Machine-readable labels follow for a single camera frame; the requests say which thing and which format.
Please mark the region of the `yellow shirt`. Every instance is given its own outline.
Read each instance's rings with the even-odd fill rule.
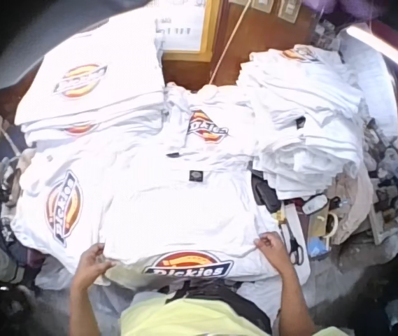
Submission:
[[[165,302],[165,297],[159,297],[125,310],[120,320],[121,335],[267,335],[221,301],[178,299],[169,304]],[[316,335],[345,334],[330,328]]]

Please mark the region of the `person's left hand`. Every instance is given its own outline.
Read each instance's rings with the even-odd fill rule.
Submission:
[[[104,250],[104,244],[95,244],[82,253],[78,269],[74,274],[71,288],[76,291],[86,291],[94,281],[114,266],[111,261],[98,262]]]

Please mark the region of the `yellow wooden frame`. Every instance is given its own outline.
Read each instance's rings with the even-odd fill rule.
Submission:
[[[170,50],[163,54],[167,61],[210,62],[213,57],[215,30],[218,25],[220,2],[208,0],[205,7],[204,31],[201,36],[200,51]]]

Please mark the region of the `forearm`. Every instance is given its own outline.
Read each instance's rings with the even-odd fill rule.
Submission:
[[[281,294],[280,336],[310,336],[315,333],[315,325],[299,284],[297,273],[291,267],[281,274],[283,292]]]
[[[70,336],[100,336],[88,292],[72,289],[70,293]]]

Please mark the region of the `dickies logo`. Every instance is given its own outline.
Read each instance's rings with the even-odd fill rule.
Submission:
[[[51,190],[46,201],[45,217],[54,238],[64,247],[82,211],[82,190],[72,171]]]
[[[203,111],[195,111],[187,133],[198,135],[208,144],[218,144],[228,135],[228,129],[218,127]]]
[[[79,98],[88,95],[98,86],[107,73],[107,66],[87,64],[77,66],[68,71],[54,89],[55,94],[62,94],[68,98]]]
[[[221,262],[214,255],[203,251],[181,251],[163,255],[145,274],[168,277],[212,278],[228,275],[233,261]]]
[[[82,126],[66,128],[66,129],[64,129],[64,132],[73,137],[79,137],[79,136],[82,136],[82,135],[85,135],[87,133],[94,131],[94,129],[97,126],[98,126],[98,124],[95,124],[95,125],[86,124],[86,125],[82,125]]]
[[[315,63],[320,61],[313,54],[312,50],[307,47],[296,47],[294,49],[284,50],[282,55],[289,60],[303,63]]]

